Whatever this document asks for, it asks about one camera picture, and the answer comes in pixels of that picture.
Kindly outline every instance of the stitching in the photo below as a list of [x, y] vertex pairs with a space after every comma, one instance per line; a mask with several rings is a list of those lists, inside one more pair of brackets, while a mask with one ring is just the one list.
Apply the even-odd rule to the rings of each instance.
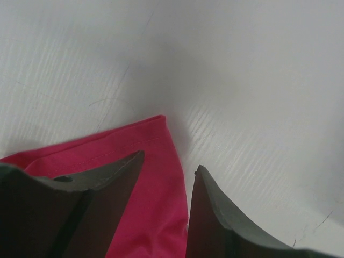
[[153, 138], [153, 139], [150, 139], [150, 140], [145, 140], [145, 141], [136, 142], [136, 143], [134, 143], [134, 144], [127, 145], [127, 146], [124, 146], [124, 147], [122, 147], [122, 148], [115, 149], [115, 150], [113, 150], [113, 151], [111, 151], [111, 152], [109, 152], [109, 153], [106, 153], [106, 154], [103, 154], [103, 155], [100, 155], [100, 156], [97, 156], [97, 157], [93, 157], [92, 159], [89, 159], [89, 160], [87, 160], [87, 161], [83, 161], [83, 162], [81, 162], [81, 163], [74, 164], [74, 165], [71, 165], [71, 166], [67, 166], [67, 167], [64, 167], [64, 168], [59, 168], [59, 169], [57, 169], [57, 170], [54, 170], [52, 173], [55, 173], [55, 172], [57, 172], [57, 171], [66, 170], [66, 169], [69, 169], [69, 168], [74, 168], [74, 167], [76, 167], [76, 166], [79, 166], [79, 165], [82, 165], [82, 164], [85, 164], [85, 163], [89, 163], [89, 162], [91, 162], [91, 161], [93, 161], [93, 160], [99, 159], [100, 157], [109, 156], [110, 154], [115, 153], [115, 152], [117, 152], [117, 151], [119, 151], [119, 150], [121, 150], [121, 149], [129, 148], [129, 147], [132, 147], [132, 146], [135, 146], [135, 145], [138, 145], [138, 144], [142, 144], [142, 143], [146, 143], [146, 142], [150, 142], [150, 141], [155, 141], [155, 140], [158, 140], [158, 139], [160, 139], [160, 138], [162, 138], [162, 136], [157, 137], [157, 138]]

